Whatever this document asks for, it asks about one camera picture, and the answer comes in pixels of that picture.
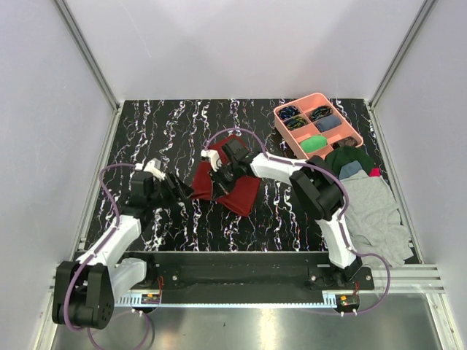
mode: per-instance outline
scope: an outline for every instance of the divided storage box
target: divided storage box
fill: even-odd
[[[298,116],[305,119],[306,125],[293,131],[288,130],[284,124],[287,120],[281,120],[279,118],[279,111],[286,106],[295,106],[300,111]],[[314,126],[314,123],[309,119],[310,114],[319,106],[329,106],[332,108],[333,114],[339,117],[342,124],[323,133],[319,132],[316,126]],[[287,142],[288,146],[293,150],[293,153],[295,153],[295,156],[298,159],[310,159],[314,155],[319,155],[324,159],[328,153],[333,151],[333,144],[345,139],[346,137],[354,138],[357,141],[356,147],[360,147],[363,144],[362,136],[355,131],[350,123],[346,121],[342,114],[339,113],[339,111],[322,93],[313,93],[303,98],[299,98],[298,100],[289,102],[288,104],[276,107],[274,109],[274,126],[280,132],[285,142]],[[314,135],[323,135],[327,138],[328,144],[314,152],[305,153],[305,151],[300,147],[300,142]]]

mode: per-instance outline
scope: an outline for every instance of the gray wall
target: gray wall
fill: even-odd
[[[467,2],[439,1],[377,114],[423,257],[436,263],[467,342]]]
[[[423,0],[67,0],[119,99],[370,98]]]
[[[0,339],[29,349],[112,113],[51,1],[4,1],[0,77]]]

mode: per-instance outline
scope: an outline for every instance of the rolled blue cloth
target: rolled blue cloth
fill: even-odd
[[[336,115],[328,115],[327,117],[324,117],[323,119],[318,120],[314,126],[321,132],[324,133],[325,131],[328,131],[330,129],[335,128],[336,126],[339,126],[342,124],[342,121],[339,117]]]
[[[360,170],[363,170],[362,165],[358,162],[358,160],[354,160],[353,162],[348,163],[341,168],[341,172],[339,173],[339,180],[348,179],[349,177],[354,176]]]

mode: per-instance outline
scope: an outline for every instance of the folded red cloth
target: folded red cloth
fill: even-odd
[[[222,151],[221,147],[230,139],[237,139],[242,143],[244,142],[238,136],[232,135],[216,144],[209,146],[209,149],[215,149],[219,152],[222,163],[228,161],[227,156]],[[208,162],[201,162],[195,173],[195,178],[191,187],[195,190],[192,199],[205,199],[210,201],[212,199],[212,183],[209,171],[211,165]],[[261,180],[257,177],[243,176],[237,180],[235,188],[228,195],[223,196],[217,200],[218,203],[223,204],[226,208],[230,209],[238,215],[247,217],[250,215],[251,208],[255,203],[258,188],[260,187]]]
[[[370,176],[370,177],[380,177],[381,176],[381,171],[379,171],[379,168],[373,168],[370,171],[370,174],[368,176]]]

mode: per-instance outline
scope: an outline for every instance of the reflective surface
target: reflective surface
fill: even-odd
[[[370,295],[362,298],[364,308],[376,301]],[[421,295],[389,295],[374,312],[345,318],[302,310],[225,308],[161,308],[150,317],[155,332],[143,346],[146,350],[441,349]],[[143,318],[126,314],[98,331],[95,339],[106,350],[134,349],[144,329]],[[60,326],[53,350],[62,349],[94,347],[85,332]]]

